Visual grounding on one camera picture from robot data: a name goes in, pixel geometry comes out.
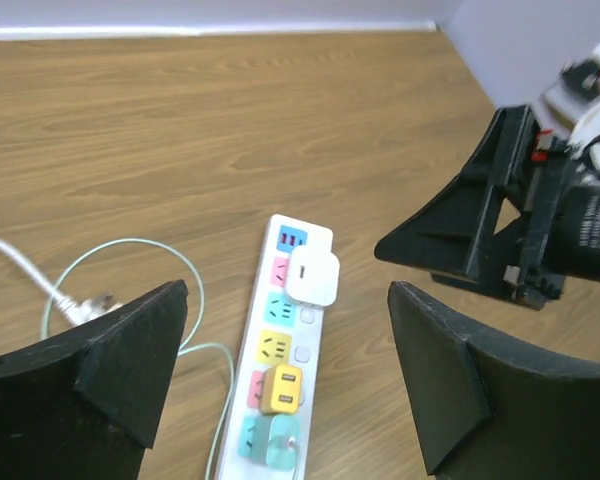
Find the white power strip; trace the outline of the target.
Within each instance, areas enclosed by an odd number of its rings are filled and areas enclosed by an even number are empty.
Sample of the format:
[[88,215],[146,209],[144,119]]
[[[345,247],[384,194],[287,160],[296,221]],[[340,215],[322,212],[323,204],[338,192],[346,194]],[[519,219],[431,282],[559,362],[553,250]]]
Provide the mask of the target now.
[[[235,387],[228,408],[217,459],[217,479],[303,479],[306,476],[312,413],[316,390],[324,311],[298,304],[284,290],[292,250],[309,245],[331,250],[332,231],[323,226],[281,214],[270,217],[265,229],[259,265],[251,295]],[[296,445],[296,467],[277,471],[251,459],[252,436],[259,410],[265,372],[288,364],[303,372]]]

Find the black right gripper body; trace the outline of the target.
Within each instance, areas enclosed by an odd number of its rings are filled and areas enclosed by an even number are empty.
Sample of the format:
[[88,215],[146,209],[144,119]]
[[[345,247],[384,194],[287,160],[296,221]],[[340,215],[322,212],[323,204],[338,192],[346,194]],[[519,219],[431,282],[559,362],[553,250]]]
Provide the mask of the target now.
[[494,233],[481,268],[480,293],[532,310],[562,296],[565,277],[549,265],[558,205],[575,171],[567,140],[539,126],[528,105],[500,107],[488,133],[496,139],[493,192],[518,216]]

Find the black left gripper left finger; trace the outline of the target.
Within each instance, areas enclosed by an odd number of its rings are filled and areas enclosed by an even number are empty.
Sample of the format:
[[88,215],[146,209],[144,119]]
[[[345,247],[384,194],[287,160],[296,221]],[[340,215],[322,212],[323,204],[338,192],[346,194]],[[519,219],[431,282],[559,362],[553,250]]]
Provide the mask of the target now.
[[170,281],[0,356],[0,479],[135,479],[153,447],[187,318]]

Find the white square charger plug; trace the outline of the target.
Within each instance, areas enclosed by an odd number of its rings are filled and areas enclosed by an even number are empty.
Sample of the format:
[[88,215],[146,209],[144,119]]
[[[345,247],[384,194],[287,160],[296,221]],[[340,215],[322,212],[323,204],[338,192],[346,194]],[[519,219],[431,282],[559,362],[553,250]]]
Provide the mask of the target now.
[[329,307],[337,298],[340,261],[331,251],[302,245],[290,254],[284,290],[296,303]]

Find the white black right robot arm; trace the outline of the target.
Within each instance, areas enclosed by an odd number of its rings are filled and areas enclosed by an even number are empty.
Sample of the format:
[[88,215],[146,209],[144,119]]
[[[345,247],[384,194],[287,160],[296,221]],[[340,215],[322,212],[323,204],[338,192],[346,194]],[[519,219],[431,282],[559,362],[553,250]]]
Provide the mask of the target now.
[[497,109],[460,172],[374,254],[534,310],[569,277],[600,283],[600,116],[562,138],[527,104]]

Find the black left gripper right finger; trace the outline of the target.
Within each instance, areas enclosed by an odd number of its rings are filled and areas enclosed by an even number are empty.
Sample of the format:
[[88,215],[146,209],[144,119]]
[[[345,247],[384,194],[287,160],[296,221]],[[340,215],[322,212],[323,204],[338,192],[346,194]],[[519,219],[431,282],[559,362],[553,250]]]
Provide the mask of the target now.
[[426,473],[600,479],[600,363],[519,340],[407,282],[388,310]]

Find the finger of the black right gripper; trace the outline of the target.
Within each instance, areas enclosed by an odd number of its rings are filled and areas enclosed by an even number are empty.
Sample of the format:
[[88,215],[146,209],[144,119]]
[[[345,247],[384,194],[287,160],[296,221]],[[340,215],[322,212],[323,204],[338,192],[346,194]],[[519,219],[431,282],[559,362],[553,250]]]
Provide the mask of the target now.
[[519,226],[496,223],[523,156],[475,155],[413,216],[382,237],[376,259],[454,281],[517,282]]

